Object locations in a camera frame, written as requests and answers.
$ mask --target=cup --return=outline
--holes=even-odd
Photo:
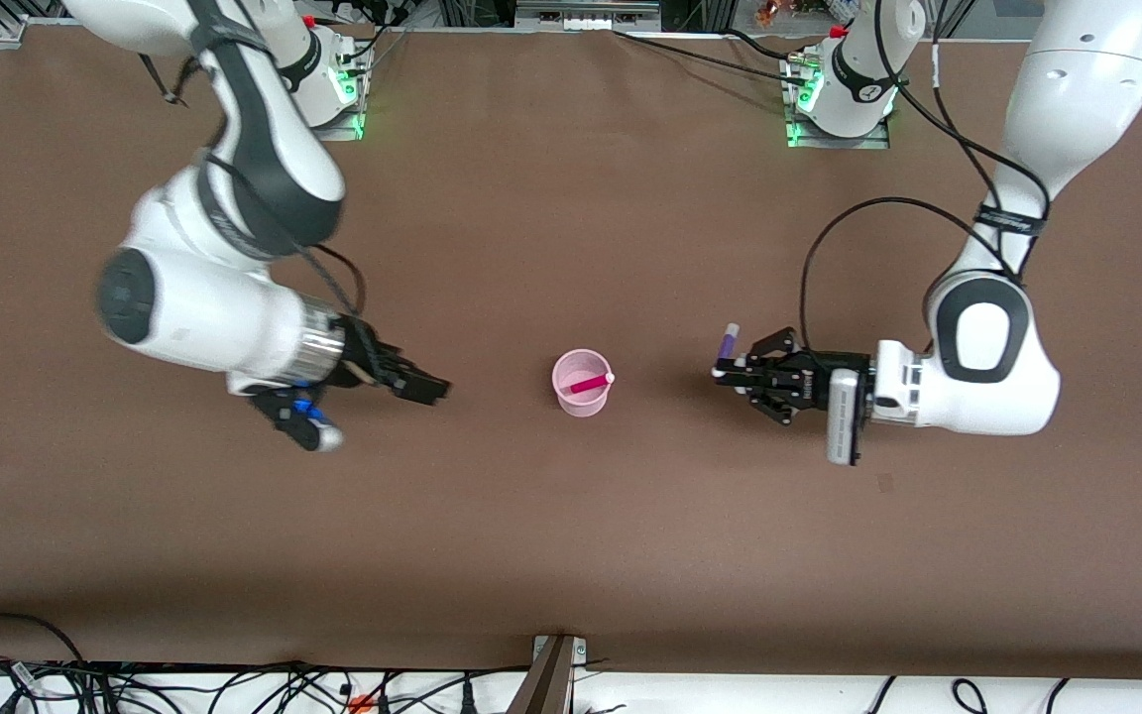
[[[611,374],[611,363],[593,350],[572,350],[553,366],[553,393],[557,395],[562,410],[572,417],[590,417],[606,406],[611,385],[606,384],[571,394],[571,385],[586,379]]]

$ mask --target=brown tabletop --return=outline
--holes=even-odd
[[[998,141],[1023,54],[943,49],[975,139]],[[821,415],[780,428],[708,369],[725,322],[794,324],[839,209],[970,215],[978,177],[910,110],[888,151],[788,149],[777,82],[605,33],[413,34],[365,139],[330,146],[332,244],[365,319],[456,387],[432,410],[331,393],[349,441],[312,455],[95,319],[132,203],[212,134],[190,91],[168,107],[77,27],[0,53],[0,609],[100,659],[481,667],[566,629],[632,669],[1142,676],[1142,114],[1034,257],[1064,378],[1047,430],[871,425],[839,470]],[[813,274],[817,347],[920,347],[960,241],[911,208],[853,217]],[[275,274],[325,295],[303,264]],[[548,386],[574,347],[620,378],[590,419]],[[0,651],[61,655],[18,627]]]

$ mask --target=marker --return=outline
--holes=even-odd
[[[581,392],[589,392],[590,388],[598,388],[598,386],[606,386],[608,384],[614,384],[616,375],[606,372],[606,375],[598,375],[596,378],[585,379],[582,383],[574,383],[568,388],[571,394],[580,394]]]
[[[730,322],[725,326],[725,337],[721,338],[721,351],[717,352],[717,362],[721,360],[729,360],[730,355],[733,354],[733,344],[739,339],[739,324],[738,322]],[[725,372],[711,367],[713,378],[721,379],[725,376]]]

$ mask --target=metal post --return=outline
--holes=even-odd
[[[574,660],[573,636],[556,635],[545,641],[505,714],[566,714]]]

